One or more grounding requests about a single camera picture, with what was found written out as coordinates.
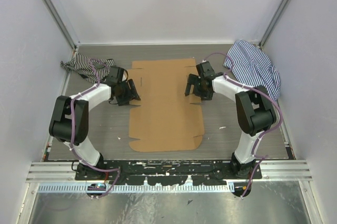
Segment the brown cardboard box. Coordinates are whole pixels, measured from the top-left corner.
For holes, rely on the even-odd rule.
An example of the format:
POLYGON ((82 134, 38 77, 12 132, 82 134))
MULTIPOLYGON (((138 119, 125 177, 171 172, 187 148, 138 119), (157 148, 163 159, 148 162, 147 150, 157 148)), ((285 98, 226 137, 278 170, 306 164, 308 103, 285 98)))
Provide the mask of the brown cardboard box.
POLYGON ((133 61, 128 74, 139 100, 131 102, 129 146, 137 152, 197 149, 205 133, 201 99, 185 95, 194 58, 133 61))

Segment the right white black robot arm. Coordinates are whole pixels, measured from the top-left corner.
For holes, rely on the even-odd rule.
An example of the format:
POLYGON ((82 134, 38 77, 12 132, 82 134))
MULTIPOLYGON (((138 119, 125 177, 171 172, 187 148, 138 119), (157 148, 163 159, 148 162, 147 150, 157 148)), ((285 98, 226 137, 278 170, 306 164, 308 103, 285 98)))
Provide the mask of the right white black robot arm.
POLYGON ((256 151, 264 134, 276 123, 272 100, 265 87, 250 87, 226 73, 216 73, 208 61, 197 64, 196 70, 197 74, 189 74, 187 78, 186 96, 192 93, 202 100, 211 100, 216 93, 235 102, 242 133, 232 153, 230 169, 235 178, 243 179, 255 166, 256 151))

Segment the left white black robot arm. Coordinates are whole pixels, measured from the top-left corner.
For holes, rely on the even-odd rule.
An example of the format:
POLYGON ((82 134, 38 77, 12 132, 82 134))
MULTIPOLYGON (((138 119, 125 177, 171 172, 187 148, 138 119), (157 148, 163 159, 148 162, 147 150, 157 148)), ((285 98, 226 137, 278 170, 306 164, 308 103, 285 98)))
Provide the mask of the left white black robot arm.
POLYGON ((94 180, 120 168, 107 169, 103 155, 91 143, 89 132, 90 111, 106 101, 129 105, 140 100, 134 81, 124 68, 112 66, 106 77, 98 79, 90 88, 71 96, 56 99, 49 125, 49 134, 66 145, 79 160, 79 170, 87 171, 94 180))

